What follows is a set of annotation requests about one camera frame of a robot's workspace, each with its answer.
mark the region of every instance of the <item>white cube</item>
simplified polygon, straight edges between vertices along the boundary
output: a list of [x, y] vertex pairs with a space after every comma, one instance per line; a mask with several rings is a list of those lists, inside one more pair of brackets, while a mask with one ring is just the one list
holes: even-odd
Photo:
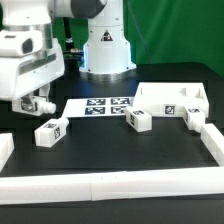
[[126, 121], [137, 131], [152, 130], [152, 116], [141, 108], [128, 106], [125, 108]]
[[35, 140], [37, 146], [52, 147], [62, 137], [66, 135], [66, 127], [69, 121], [67, 118], [51, 119], [35, 130]]
[[201, 132], [201, 125], [205, 124], [205, 114], [198, 106], [185, 106], [183, 118], [189, 130]]
[[0, 134], [0, 172], [14, 149], [12, 134]]

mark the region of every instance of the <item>white box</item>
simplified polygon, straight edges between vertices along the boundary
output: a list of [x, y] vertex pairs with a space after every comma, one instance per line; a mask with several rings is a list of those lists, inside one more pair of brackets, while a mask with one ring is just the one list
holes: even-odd
[[134, 107], [152, 116], [183, 117], [184, 105], [197, 105], [208, 117], [209, 103], [202, 83], [139, 83]]
[[201, 125], [205, 124], [205, 114], [197, 106], [184, 107], [184, 121], [189, 130], [201, 132]]
[[37, 146], [52, 147], [63, 136], [66, 135], [66, 127], [69, 121], [67, 118], [51, 119], [35, 130], [35, 140]]
[[125, 108], [126, 121], [137, 131], [152, 130], [152, 116], [141, 108], [128, 106]]

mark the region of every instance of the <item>white wall piece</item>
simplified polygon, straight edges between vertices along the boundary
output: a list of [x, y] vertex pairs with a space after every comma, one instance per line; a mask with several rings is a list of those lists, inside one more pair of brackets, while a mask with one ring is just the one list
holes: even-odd
[[202, 125], [201, 140], [219, 166], [224, 166], [224, 137], [214, 124]]
[[0, 178], [0, 204], [224, 193], [224, 168]]
[[183, 117], [184, 105], [197, 105], [208, 117], [209, 103], [202, 83], [139, 83], [134, 107], [152, 116]]
[[55, 113], [56, 105], [47, 102], [45, 97], [31, 96], [28, 102], [23, 98], [12, 101], [12, 111], [40, 116]]
[[66, 127], [69, 121], [67, 118], [50, 119], [40, 128], [34, 131], [37, 146], [52, 147], [66, 135]]
[[124, 116], [133, 97], [106, 97], [68, 100], [62, 117]]
[[0, 178], [0, 204], [91, 200], [93, 175]]
[[104, 173], [91, 182], [92, 200], [129, 198], [127, 172]]
[[129, 198], [224, 193], [220, 167], [129, 172]]
[[128, 106], [125, 108], [126, 121], [137, 132], [152, 130], [152, 116], [141, 108]]
[[184, 121], [189, 130], [201, 132], [202, 124], [205, 124], [205, 114], [197, 106], [184, 106]]
[[0, 172], [14, 149], [12, 134], [0, 134]]

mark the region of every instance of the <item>white block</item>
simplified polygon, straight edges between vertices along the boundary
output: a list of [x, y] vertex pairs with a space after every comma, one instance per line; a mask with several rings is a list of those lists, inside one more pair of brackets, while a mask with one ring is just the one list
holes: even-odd
[[183, 118], [189, 130], [201, 132], [201, 125], [205, 124], [205, 114], [198, 106], [185, 106]]
[[51, 119], [35, 130], [35, 140], [37, 146], [52, 147], [62, 137], [66, 135], [66, 127], [69, 121], [67, 118]]
[[92, 176], [0, 178], [0, 204], [90, 201]]
[[152, 130], [152, 116], [141, 108], [128, 106], [125, 108], [126, 121], [137, 131]]
[[208, 117], [209, 103], [202, 83], [139, 83], [134, 107], [152, 116], [183, 117], [184, 105], [198, 105]]
[[202, 125], [201, 140], [219, 166], [224, 166], [224, 137], [214, 124]]
[[12, 134], [0, 134], [0, 172], [14, 149]]
[[91, 182], [92, 200], [129, 198], [127, 172], [105, 173]]
[[30, 97], [30, 103], [26, 103], [22, 98], [12, 101], [12, 111], [40, 116], [43, 113], [53, 114], [56, 111], [56, 105], [46, 101], [45, 97]]

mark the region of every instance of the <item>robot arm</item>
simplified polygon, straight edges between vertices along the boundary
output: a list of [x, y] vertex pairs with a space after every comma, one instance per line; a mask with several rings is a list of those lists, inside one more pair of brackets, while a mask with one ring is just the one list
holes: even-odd
[[[61, 46], [52, 35], [52, 18], [92, 18], [107, 0], [0, 0], [0, 3], [4, 27], [0, 32], [0, 100], [12, 101], [13, 111], [17, 112], [37, 116], [45, 111], [53, 113], [55, 107], [46, 102], [49, 83], [64, 74], [64, 59]], [[33, 96], [38, 89], [39, 96]]]
[[107, 4], [107, 0], [56, 1], [56, 17], [93, 18]]

